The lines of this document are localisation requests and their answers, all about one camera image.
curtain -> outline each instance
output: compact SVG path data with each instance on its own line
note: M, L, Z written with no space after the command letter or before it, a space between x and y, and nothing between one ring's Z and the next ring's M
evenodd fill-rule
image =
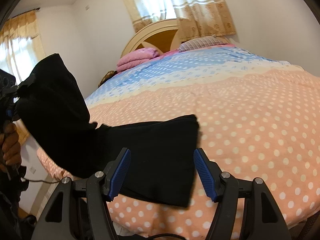
M35 11L6 21L0 31L0 69L14 75L19 84L44 57ZM22 145L29 133L21 120L15 124Z
M180 40L236 34L225 0L171 0Z
M160 20L176 18L171 0L123 0L136 32Z

wooden headboard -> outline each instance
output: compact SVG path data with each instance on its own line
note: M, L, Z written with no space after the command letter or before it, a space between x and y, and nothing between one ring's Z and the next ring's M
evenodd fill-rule
M217 37L217 39L229 42L228 38L224 36ZM180 44L177 20L162 20L138 31L125 46L121 57L141 48L155 48L160 54L163 54L178 49Z

metal screw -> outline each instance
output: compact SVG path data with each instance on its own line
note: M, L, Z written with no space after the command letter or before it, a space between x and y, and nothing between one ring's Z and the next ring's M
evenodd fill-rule
M263 183L263 179L255 178L255 182L258 183L258 184L262 184Z
M230 173L224 171L223 173L221 173L221 176L222 176L223 178L227 179L227 178L230 178Z
M101 178L104 173L102 171L97 171L95 174L94 174L97 178Z
M69 177L64 177L64 178L61 180L61 182L62 182L63 184L67 184L69 181L70 181L70 178L69 178Z

human hand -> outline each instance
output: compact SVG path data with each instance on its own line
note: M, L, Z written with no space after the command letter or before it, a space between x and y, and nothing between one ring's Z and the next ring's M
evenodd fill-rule
M4 153L3 160L6 165L13 166L17 164L21 165L21 146L19 143L19 135L17 133L17 127L13 123L9 123L5 128L7 138L4 140L4 134L0 134L0 147ZM6 172L6 168L3 164L0 164L0 170Z

bedsheet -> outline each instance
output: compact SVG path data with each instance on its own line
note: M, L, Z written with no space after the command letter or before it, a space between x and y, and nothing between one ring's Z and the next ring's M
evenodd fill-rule
M261 177L288 226L320 209L320 79L285 61L228 45L148 61L108 80L86 99L91 120L116 126L195 114L200 147L236 178ZM68 173L38 157L61 179ZM232 238L239 237L243 199ZM111 218L143 236L204 239L216 204L196 175L187 209L119 195Z

